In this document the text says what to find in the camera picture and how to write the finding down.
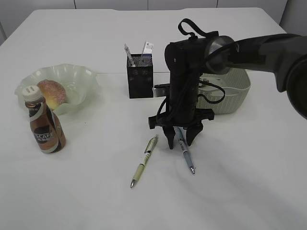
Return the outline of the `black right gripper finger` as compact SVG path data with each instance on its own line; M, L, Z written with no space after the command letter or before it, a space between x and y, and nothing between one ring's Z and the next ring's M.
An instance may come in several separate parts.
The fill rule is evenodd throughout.
M172 150L174 147L174 137L176 135L174 127L173 126L164 126L163 127L164 135L166 136L168 146Z
M202 132L203 130L203 124L202 122L197 122L193 124L192 126L185 127L184 130L186 131L186 143L188 146L191 146L193 143L195 137Z

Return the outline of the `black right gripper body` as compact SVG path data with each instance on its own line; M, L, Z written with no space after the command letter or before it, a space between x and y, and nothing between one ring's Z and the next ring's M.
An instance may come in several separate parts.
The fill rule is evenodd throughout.
M189 127L202 120L214 120L212 109L196 108L200 73L191 71L182 75L170 74L170 92L156 115L148 118L149 128Z

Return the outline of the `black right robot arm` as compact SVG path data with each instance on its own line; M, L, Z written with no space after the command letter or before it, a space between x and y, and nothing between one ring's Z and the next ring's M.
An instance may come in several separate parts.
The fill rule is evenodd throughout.
M286 92L294 109L307 115L307 39L296 34L274 34L234 41L211 32L206 38L190 37L165 48L170 82L160 85L166 94L149 127L161 127L169 148L175 127L186 130L190 145L202 131L202 120L213 120L211 109L198 109L198 86L203 73L222 75L231 68L271 72L279 92Z

